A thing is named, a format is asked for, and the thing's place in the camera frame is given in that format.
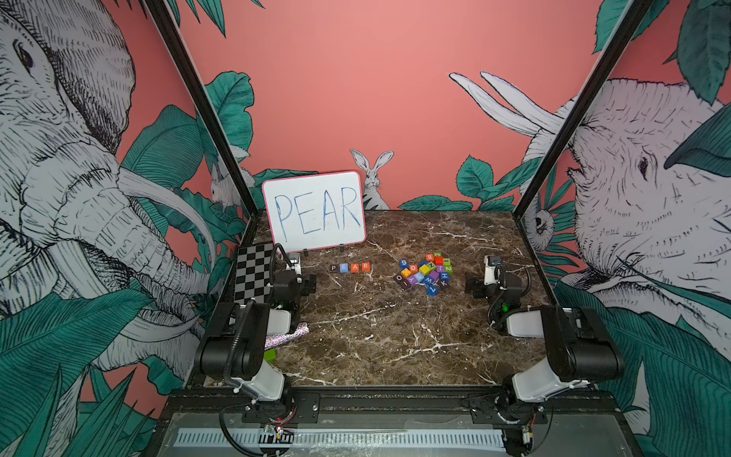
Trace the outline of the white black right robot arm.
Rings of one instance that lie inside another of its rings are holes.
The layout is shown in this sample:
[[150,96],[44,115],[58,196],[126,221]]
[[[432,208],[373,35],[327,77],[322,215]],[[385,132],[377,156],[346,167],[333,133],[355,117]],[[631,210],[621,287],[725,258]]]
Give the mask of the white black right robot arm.
[[607,327],[592,308],[523,308],[529,287],[512,273],[490,279],[468,276],[466,293],[489,304],[487,322],[502,336],[541,339],[546,356],[526,371],[508,376],[493,405],[500,421],[525,425],[550,398],[575,388],[615,380],[624,360]]

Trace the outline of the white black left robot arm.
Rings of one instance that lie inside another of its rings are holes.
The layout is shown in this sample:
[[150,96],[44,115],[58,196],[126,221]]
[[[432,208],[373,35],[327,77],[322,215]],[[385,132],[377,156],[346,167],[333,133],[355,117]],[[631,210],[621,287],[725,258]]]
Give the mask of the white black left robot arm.
[[221,302],[209,322],[194,369],[249,396],[263,421],[285,424],[296,411],[291,381],[265,360],[267,339],[296,333],[301,299],[316,289],[314,274],[241,272],[234,299]]

